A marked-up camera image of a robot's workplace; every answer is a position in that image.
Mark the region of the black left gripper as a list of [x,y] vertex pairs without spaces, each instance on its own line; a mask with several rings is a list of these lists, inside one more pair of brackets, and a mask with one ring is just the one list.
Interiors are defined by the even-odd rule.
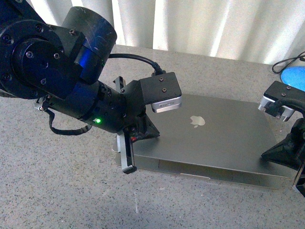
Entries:
[[[125,174],[137,170],[132,143],[157,138],[160,132],[145,113],[140,80],[133,80],[116,91],[96,81],[88,84],[80,79],[65,99],[47,95],[48,108],[76,118],[110,133],[119,133],[121,167]],[[122,131],[128,128],[129,134]]]

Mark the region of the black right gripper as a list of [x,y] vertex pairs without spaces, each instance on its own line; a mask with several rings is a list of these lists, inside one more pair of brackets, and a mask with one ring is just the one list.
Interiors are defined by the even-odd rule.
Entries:
[[297,170],[293,188],[305,196],[305,119],[298,119],[291,129],[291,135],[271,147],[261,157],[285,167]]

